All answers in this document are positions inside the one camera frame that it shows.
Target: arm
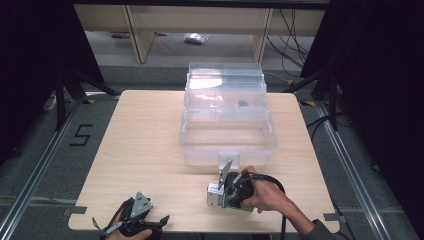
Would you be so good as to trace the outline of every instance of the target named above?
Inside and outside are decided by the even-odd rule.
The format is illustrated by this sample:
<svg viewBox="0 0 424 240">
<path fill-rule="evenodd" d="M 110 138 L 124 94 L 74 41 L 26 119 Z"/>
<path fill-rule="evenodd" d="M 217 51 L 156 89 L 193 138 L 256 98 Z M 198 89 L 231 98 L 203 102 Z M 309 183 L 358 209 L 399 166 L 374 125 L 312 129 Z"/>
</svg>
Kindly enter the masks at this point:
<svg viewBox="0 0 424 240">
<path fill-rule="evenodd" d="M 256 173 L 256 170 L 253 166 L 247 167 L 244 171 L 249 173 Z M 297 207 L 297 205 L 290 200 L 286 194 L 280 191 L 278 187 L 268 181 L 253 179 L 253 187 L 255 188 L 255 193 L 249 199 L 246 199 L 241 202 L 242 207 L 256 207 L 258 208 L 258 213 L 262 211 L 271 211 L 276 210 L 287 217 L 296 231 L 304 236 L 305 239 L 314 239 L 307 238 L 309 234 L 313 234 L 316 231 L 320 230 L 325 226 L 321 223 L 320 228 L 316 229 L 316 225 L 311 222 L 305 214 Z M 325 228 L 328 232 L 324 235 L 325 239 L 334 238 L 334 236 Z"/>
</svg>

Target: small black object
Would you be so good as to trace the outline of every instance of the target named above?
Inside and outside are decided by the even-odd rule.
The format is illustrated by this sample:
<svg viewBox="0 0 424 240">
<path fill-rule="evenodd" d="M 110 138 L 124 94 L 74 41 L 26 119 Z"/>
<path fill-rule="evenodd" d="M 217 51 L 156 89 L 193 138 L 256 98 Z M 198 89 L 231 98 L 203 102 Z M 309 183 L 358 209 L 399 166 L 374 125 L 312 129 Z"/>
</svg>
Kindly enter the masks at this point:
<svg viewBox="0 0 424 240">
<path fill-rule="evenodd" d="M 242 172 L 240 179 L 233 183 L 234 179 L 237 178 L 239 173 L 230 172 L 225 179 L 224 188 L 227 189 L 227 196 L 234 195 L 229 198 L 227 205 L 230 207 L 241 208 L 240 203 L 253 196 L 255 189 L 252 182 L 250 181 L 251 177 L 248 172 Z"/>
<path fill-rule="evenodd" d="M 119 221 L 123 222 L 122 226 L 119 228 L 119 231 L 122 233 L 122 235 L 126 237 L 132 237 L 141 231 L 151 229 L 152 235 L 150 235 L 147 240 L 159 239 L 163 232 L 162 227 L 168 223 L 169 215 L 162 218 L 159 222 L 146 222 L 144 221 L 144 218 L 150 212 L 149 210 L 143 214 L 140 214 L 139 216 L 131 218 L 131 210 L 133 205 L 134 199 L 130 198 L 128 203 L 122 209 L 121 218 L 119 219 Z"/>
</svg>

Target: plastic box lid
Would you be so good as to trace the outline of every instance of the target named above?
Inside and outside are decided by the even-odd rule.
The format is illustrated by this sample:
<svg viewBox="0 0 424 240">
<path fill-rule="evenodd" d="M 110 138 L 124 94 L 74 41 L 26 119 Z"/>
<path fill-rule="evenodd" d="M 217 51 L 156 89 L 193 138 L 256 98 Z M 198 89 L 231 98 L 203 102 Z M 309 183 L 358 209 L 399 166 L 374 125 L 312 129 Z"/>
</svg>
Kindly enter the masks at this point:
<svg viewBox="0 0 424 240">
<path fill-rule="evenodd" d="M 186 111 L 217 120 L 264 117 L 266 84 L 260 65 L 192 63 L 185 89 Z"/>
<path fill-rule="evenodd" d="M 180 147 L 188 165 L 265 165 L 277 149 L 259 64 L 191 63 Z"/>
</svg>

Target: black wall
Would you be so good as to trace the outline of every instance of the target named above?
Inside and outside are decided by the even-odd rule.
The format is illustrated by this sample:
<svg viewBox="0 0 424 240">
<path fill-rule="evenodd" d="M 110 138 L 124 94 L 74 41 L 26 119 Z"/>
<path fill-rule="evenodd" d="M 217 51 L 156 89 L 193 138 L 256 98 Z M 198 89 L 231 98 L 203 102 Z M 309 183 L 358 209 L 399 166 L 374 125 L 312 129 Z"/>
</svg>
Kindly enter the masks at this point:
<svg viewBox="0 0 424 240">
<path fill-rule="evenodd" d="M 424 239 L 424 7 L 375 1 L 339 77 L 347 111 Z"/>
</svg>

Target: aluminum rail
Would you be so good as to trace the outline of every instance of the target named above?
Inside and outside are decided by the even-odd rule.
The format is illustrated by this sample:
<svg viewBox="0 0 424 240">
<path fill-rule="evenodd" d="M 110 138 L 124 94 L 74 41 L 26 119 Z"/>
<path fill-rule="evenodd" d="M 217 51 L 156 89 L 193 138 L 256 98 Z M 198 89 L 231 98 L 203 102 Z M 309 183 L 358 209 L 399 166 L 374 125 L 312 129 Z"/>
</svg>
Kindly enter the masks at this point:
<svg viewBox="0 0 424 240">
<path fill-rule="evenodd" d="M 322 102 L 317 102 L 317 111 L 320 117 L 328 115 L 327 109 Z M 392 239 L 386 225 L 377 210 L 374 202 L 371 199 L 358 171 L 356 170 L 355 164 L 350 158 L 338 132 L 334 131 L 331 124 L 326 121 L 325 129 L 330 136 L 331 142 L 339 156 L 339 159 L 343 165 L 346 175 L 353 187 L 356 197 L 364 210 L 365 216 L 370 223 L 370 226 L 374 232 L 376 239 L 378 240 L 389 240 Z"/>
</svg>

